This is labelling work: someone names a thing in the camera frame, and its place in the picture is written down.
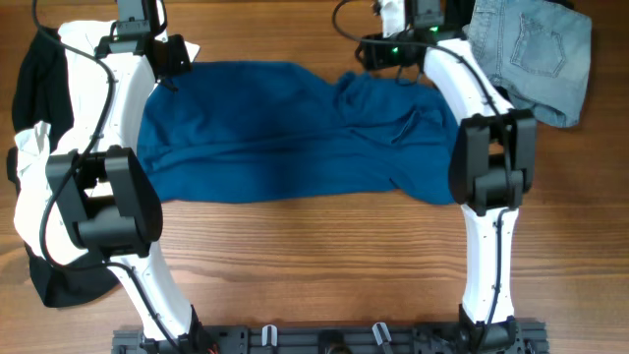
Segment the teal blue polo shirt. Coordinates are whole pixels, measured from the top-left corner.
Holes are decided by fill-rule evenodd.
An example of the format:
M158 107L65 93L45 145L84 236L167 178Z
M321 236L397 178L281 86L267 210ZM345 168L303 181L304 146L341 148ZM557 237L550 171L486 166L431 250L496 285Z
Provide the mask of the teal blue polo shirt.
M456 121L421 85L288 62L197 63L157 88L137 156L162 201L257 203L401 190L449 205Z

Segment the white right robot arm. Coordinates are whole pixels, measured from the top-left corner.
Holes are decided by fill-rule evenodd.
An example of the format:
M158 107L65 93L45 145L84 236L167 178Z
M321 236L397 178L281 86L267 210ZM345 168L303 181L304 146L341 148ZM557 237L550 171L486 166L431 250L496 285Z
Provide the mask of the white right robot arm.
M511 251L519 207L533 182L533 113L514 108L495 90L460 32L433 27L366 35L357 56L369 71L419 65L458 125L448 186L465 220L467 280L459 322L440 339L460 353L522 350L511 299Z

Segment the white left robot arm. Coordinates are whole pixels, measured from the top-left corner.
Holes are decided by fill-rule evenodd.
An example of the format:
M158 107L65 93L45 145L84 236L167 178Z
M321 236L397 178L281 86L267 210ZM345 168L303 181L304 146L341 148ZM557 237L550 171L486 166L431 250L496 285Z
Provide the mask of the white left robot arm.
M210 337L165 262L161 203L135 154L156 81L192 69L185 41L109 34L90 59L107 75L107 95L85 148L46 162L52 197L40 223L42 256L59 271L116 275L143 319L141 349L201 353Z

